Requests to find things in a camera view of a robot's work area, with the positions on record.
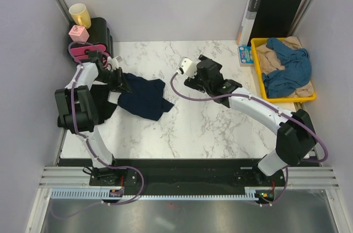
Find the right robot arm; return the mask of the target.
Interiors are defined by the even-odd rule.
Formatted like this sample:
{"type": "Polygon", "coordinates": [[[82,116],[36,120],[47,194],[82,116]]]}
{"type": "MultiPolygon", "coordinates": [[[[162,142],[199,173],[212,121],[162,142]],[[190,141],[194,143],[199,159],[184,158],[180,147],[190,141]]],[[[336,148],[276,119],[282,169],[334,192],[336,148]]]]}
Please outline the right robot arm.
{"type": "Polygon", "coordinates": [[[310,116],[302,109],[292,112],[254,96],[242,84],[225,79],[221,69],[221,64],[204,55],[200,55],[197,61],[184,57],[179,63],[181,74],[187,76],[185,86],[206,93],[209,100],[250,116],[276,135],[275,149],[256,164],[252,173],[256,184],[266,185],[276,171],[298,165],[316,145],[310,116]]]}

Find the navy blue t shirt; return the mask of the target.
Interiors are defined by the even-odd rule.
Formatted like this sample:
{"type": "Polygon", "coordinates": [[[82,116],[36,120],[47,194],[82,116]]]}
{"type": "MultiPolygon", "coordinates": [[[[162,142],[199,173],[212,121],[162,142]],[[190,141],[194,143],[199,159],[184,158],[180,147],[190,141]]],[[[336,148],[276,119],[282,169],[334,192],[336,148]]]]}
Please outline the navy blue t shirt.
{"type": "Polygon", "coordinates": [[[161,79],[146,80],[143,77],[125,73],[130,93],[121,93],[117,104],[127,112],[158,121],[164,113],[168,113],[174,104],[164,98],[165,82],[161,79]]]}

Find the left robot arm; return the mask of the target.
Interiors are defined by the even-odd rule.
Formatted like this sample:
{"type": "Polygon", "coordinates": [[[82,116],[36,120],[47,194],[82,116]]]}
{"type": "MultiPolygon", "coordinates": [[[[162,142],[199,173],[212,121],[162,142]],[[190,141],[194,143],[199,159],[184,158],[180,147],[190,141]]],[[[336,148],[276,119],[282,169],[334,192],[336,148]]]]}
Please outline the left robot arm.
{"type": "Polygon", "coordinates": [[[116,185],[121,172],[113,167],[114,156],[98,130],[99,113],[90,92],[95,81],[104,83],[112,92],[131,92],[118,61],[97,50],[90,51],[87,59],[78,60],[70,83],[55,91],[58,126],[76,135],[88,151],[93,166],[106,167],[102,179],[109,185],[116,185]]]}

